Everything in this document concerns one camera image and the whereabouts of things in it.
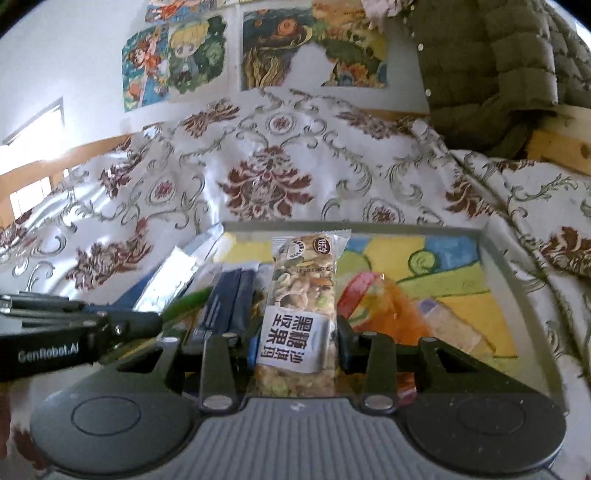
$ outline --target floral bedsheet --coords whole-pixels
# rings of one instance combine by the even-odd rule
[[[1,233],[0,290],[111,302],[220,220],[489,224],[565,385],[568,434],[554,472],[590,478],[591,179],[450,151],[422,120],[384,122],[336,98],[252,90],[137,133],[75,169]],[[12,433],[2,397],[3,479],[25,478],[22,469],[10,476],[11,462],[36,460],[22,404],[34,408],[51,391],[39,393],[38,383],[50,389],[52,378],[11,387]]]

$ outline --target cartoon poster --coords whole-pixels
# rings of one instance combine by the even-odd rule
[[[182,22],[216,8],[216,0],[148,0],[146,22],[157,24]]]
[[[171,27],[169,87],[182,95],[221,75],[226,58],[225,29],[220,15]]]
[[[387,85],[386,38],[370,30],[361,2],[316,1],[312,6],[314,41],[335,63],[325,86],[383,88]]]
[[[244,15],[242,89],[279,86],[298,49],[312,39],[310,9],[263,9]]]
[[[123,48],[125,111],[168,98],[168,28],[136,33]]]

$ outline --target green quilted jacket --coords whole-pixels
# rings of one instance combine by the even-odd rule
[[[450,148],[513,158],[557,103],[591,108],[591,53],[544,0],[416,0],[433,126]]]

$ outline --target wall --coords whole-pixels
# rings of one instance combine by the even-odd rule
[[[261,8],[257,3],[251,8]],[[210,98],[237,92],[240,31],[236,7],[223,11],[228,22],[227,82],[192,97],[125,113],[121,49],[143,29],[145,0],[46,0],[0,38],[0,141],[59,97],[64,98],[66,146],[84,144],[180,118]],[[427,112],[417,53],[398,20],[388,24],[389,87],[384,90],[327,87],[327,63],[313,47],[294,58],[300,69],[289,86],[342,96],[367,108]]]

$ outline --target logo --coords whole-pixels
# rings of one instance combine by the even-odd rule
[[[40,348],[32,352],[25,352],[21,350],[18,353],[18,362],[21,364],[31,364],[41,360],[51,360],[52,358],[61,358],[64,356],[78,355],[80,346],[78,343],[73,343],[69,347],[62,345],[60,347],[52,346],[49,348]]]
[[[303,242],[300,242],[299,240],[293,240],[290,243],[289,248],[287,249],[287,259],[293,260],[295,258],[298,258],[302,253],[304,253],[305,249],[306,246]]]
[[[330,242],[322,236],[315,238],[312,242],[312,246],[317,254],[326,255],[330,253]]]
[[[293,411],[296,411],[297,413],[299,413],[301,410],[304,410],[306,406],[302,403],[302,402],[298,402],[298,403],[294,403],[292,405],[290,405],[290,408]]]

